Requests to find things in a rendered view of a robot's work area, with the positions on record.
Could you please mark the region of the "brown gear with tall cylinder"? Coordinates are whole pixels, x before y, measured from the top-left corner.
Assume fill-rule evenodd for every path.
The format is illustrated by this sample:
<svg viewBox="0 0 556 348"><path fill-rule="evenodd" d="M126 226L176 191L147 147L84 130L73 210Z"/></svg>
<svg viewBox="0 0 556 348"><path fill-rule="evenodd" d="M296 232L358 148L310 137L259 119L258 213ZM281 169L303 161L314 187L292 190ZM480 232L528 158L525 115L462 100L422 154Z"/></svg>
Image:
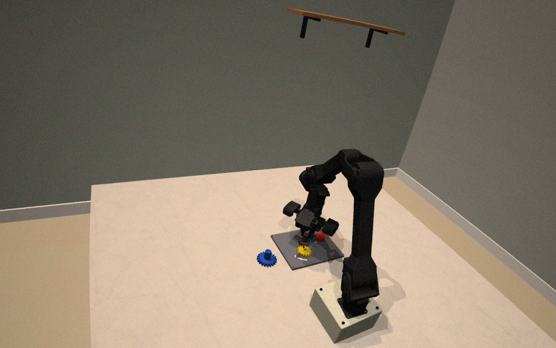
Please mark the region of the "brown gear with tall cylinder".
<svg viewBox="0 0 556 348"><path fill-rule="evenodd" d="M303 237L301 239L299 239L298 243L301 244L301 246L308 246L310 244L310 241L307 240L308 237L308 233L304 233Z"/></svg>

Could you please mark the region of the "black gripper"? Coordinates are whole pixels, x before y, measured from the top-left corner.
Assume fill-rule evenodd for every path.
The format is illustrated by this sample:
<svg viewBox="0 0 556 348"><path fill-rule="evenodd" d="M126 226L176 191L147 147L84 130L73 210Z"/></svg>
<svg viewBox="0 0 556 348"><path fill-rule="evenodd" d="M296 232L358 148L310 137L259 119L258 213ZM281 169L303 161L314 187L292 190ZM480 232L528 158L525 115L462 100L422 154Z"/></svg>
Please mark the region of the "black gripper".
<svg viewBox="0 0 556 348"><path fill-rule="evenodd" d="M324 234L329 235L329 236L333 236L335 231L339 228L339 222L337 222L337 221L335 221L331 218L329 218L327 221L325 221L324 218L320 217L320 215L322 214L322 208L323 208L324 204L321 205L321 206L316 206L316 205L313 205L313 204L309 203L308 201L306 201L305 205L307 205L308 209L311 210L311 211L313 211L314 209L318 211L317 212L317 215L318 215L318 217L317 217L317 220L318 220L317 228L315 230L311 230L309 232L307 239L309 239L315 231L319 232L321 230L321 228L322 228L322 232ZM283 214L288 216L288 217L291 217L291 216L293 216L294 213L296 213L297 214L296 216L298 216L300 211L301 211L300 208L301 208L300 204L298 204L294 201L290 201L287 205L285 205L285 207L283 209Z"/></svg>

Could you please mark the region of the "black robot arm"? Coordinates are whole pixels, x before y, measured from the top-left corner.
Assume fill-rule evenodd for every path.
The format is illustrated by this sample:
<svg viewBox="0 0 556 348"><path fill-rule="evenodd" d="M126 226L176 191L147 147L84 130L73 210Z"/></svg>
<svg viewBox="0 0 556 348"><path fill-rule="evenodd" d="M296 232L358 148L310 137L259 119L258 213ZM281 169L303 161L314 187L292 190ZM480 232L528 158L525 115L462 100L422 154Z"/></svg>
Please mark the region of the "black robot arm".
<svg viewBox="0 0 556 348"><path fill-rule="evenodd" d="M341 291L337 299L347 319L367 314L368 298L379 296L377 265L371 257L374 202L383 185L384 170L374 159L356 149L342 149L324 164L306 167L299 180L309 192L307 201L324 204L330 196L324 184L332 183L342 172L354 197L352 253L343 260ZM297 228L315 230L317 210L304 205L295 220Z"/></svg>

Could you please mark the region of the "yellow gear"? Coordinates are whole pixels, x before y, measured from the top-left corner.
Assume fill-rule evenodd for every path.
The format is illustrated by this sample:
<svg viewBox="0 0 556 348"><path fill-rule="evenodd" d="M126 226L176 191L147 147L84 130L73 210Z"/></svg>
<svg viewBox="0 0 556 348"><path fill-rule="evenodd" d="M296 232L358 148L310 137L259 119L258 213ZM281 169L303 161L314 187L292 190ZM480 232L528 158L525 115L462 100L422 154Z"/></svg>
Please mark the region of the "yellow gear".
<svg viewBox="0 0 556 348"><path fill-rule="evenodd" d="M304 248L306 248L306 251L303 250ZM309 257L312 255L312 250L310 249L311 248L302 245L297 248L297 252L299 252L300 257Z"/></svg>

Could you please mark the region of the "blue gear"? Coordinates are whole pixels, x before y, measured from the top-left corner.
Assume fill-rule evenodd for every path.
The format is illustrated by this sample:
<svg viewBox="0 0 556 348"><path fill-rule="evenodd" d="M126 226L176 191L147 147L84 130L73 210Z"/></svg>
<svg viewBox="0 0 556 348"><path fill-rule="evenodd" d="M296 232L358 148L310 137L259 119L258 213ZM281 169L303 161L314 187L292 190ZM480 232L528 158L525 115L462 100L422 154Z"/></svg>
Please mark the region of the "blue gear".
<svg viewBox="0 0 556 348"><path fill-rule="evenodd" d="M257 262L259 262L259 264L264 265L264 267L271 267L271 265L275 265L277 262L276 256L272 255L272 252L270 249L266 249L265 253L261 253L257 256Z"/></svg>

